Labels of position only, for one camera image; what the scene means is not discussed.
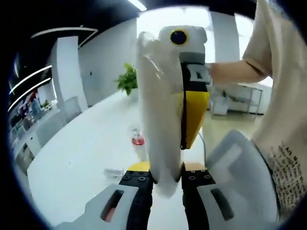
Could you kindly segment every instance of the screw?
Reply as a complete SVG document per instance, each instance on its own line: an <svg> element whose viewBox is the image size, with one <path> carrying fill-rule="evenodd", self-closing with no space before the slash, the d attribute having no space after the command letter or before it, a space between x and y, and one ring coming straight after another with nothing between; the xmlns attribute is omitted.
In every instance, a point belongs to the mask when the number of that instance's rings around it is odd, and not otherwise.
<svg viewBox="0 0 307 230"><path fill-rule="evenodd" d="M123 179L124 179L125 181L128 181L128 180L130 180L130 176L124 176Z"/></svg>

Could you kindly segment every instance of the white pillar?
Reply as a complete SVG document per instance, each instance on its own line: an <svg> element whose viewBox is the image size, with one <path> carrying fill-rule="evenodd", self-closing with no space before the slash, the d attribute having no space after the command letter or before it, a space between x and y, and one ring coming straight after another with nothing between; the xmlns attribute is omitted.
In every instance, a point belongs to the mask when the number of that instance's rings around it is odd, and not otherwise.
<svg viewBox="0 0 307 230"><path fill-rule="evenodd" d="M60 37L55 42L49 62L52 65L52 77L57 93L58 107L72 97L78 98L82 111L87 106L83 90L78 57L78 37Z"/></svg>
<svg viewBox="0 0 307 230"><path fill-rule="evenodd" d="M214 32L215 62L240 60L239 35L234 16L211 12Z"/></svg>

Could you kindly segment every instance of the bottle with red liquid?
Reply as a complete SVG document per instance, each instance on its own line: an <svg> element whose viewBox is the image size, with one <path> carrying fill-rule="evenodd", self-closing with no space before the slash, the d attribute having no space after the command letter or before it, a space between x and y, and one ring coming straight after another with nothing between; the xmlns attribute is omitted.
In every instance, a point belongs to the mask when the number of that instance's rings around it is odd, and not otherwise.
<svg viewBox="0 0 307 230"><path fill-rule="evenodd" d="M140 159L140 161L148 161L148 157L145 150L145 138L143 137L138 128L133 128L132 134L132 145L134 151L138 155L138 158Z"/></svg>

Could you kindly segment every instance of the beige t-shirt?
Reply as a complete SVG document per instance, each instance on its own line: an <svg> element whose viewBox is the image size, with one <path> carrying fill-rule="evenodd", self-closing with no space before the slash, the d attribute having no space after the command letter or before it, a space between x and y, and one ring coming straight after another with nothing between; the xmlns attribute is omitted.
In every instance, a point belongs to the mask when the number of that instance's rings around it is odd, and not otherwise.
<svg viewBox="0 0 307 230"><path fill-rule="evenodd" d="M307 189L307 46L271 0L258 0L243 59L273 78L269 109L252 140L272 169L284 219Z"/></svg>

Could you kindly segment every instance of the person's arm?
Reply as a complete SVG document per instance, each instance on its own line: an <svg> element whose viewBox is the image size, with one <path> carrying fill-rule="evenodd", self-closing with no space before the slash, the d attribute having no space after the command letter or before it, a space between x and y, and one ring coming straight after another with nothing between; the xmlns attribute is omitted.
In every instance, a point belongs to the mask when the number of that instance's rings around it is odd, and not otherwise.
<svg viewBox="0 0 307 230"><path fill-rule="evenodd" d="M258 82L272 74L272 56L262 5L258 0L254 29L243 60L229 63L212 63L210 75L213 83Z"/></svg>

